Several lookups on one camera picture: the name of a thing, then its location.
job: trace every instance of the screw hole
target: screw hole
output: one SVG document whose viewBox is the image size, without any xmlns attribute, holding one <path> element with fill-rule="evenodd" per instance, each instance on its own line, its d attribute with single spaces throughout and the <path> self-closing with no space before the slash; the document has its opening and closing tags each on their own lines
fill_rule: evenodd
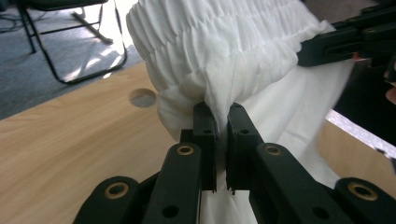
<svg viewBox="0 0 396 224">
<path fill-rule="evenodd" d="M 355 196 L 366 201 L 375 201 L 378 198 L 375 191 L 359 183 L 352 182 L 347 186 L 347 188 Z"/>
<path fill-rule="evenodd" d="M 279 156 L 282 154 L 282 151 L 277 147 L 265 147 L 264 149 L 273 156 Z"/>
<path fill-rule="evenodd" d="M 182 156 L 188 156 L 190 154 L 192 154 L 192 152 L 194 151 L 193 147 L 189 147 L 189 146 L 181 146 L 177 148 L 177 154 L 182 155 Z"/>
<path fill-rule="evenodd" d="M 122 182 L 111 184 L 105 189 L 105 196 L 108 199 L 118 199 L 128 192 L 128 185 Z"/>
<path fill-rule="evenodd" d="M 321 219 L 329 219 L 329 213 L 321 208 L 321 207 L 314 207 L 312 208 L 312 212 L 314 213 L 315 216 L 321 218 Z"/>
<path fill-rule="evenodd" d="M 169 205 L 163 209 L 163 216 L 172 218 L 176 217 L 178 214 L 178 207 L 175 205 Z"/>
<path fill-rule="evenodd" d="M 248 134 L 249 133 L 249 131 L 248 130 L 246 130 L 246 129 L 244 129 L 244 130 L 241 130 L 241 131 L 239 131 L 241 134 Z"/>
</svg>

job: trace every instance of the white fabric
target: white fabric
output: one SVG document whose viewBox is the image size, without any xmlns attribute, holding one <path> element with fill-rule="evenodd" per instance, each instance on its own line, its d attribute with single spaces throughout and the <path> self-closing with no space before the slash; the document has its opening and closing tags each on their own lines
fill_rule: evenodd
<svg viewBox="0 0 396 224">
<path fill-rule="evenodd" d="M 224 133 L 237 102 L 265 142 L 287 147 L 317 180 L 337 178 L 313 142 L 352 63 L 296 66 L 300 43 L 332 29 L 300 1 L 141 0 L 127 24 L 159 92 L 159 116 L 176 139 L 192 128 L 197 103 L 205 100 Z M 224 173 L 218 185 L 216 194 L 203 194 L 201 223 L 255 223 L 247 193 L 227 192 Z"/>
</svg>

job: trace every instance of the cloth fold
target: cloth fold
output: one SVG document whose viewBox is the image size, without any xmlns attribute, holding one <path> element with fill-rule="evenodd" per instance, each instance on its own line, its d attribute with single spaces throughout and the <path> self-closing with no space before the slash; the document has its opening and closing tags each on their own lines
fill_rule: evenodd
<svg viewBox="0 0 396 224">
<path fill-rule="evenodd" d="M 315 135 L 347 81 L 352 62 L 296 66 L 301 42 L 329 32 L 298 0 L 141 0 L 127 15 L 136 49 L 158 91 L 158 113 L 175 139 L 205 101 L 225 134 L 242 104 L 266 142 L 279 143 L 318 181 L 337 175 L 315 151 Z M 224 161 L 224 138 L 218 157 Z M 202 223 L 255 223 L 248 195 L 203 193 Z"/>
</svg>

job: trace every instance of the table surface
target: table surface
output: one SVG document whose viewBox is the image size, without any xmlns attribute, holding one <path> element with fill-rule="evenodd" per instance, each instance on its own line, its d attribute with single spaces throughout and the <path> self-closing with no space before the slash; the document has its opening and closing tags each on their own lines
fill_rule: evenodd
<svg viewBox="0 0 396 224">
<path fill-rule="evenodd" d="M 158 172 L 175 141 L 141 63 L 116 76 L 0 120 L 0 223 L 72 223 L 103 180 Z"/>
</svg>

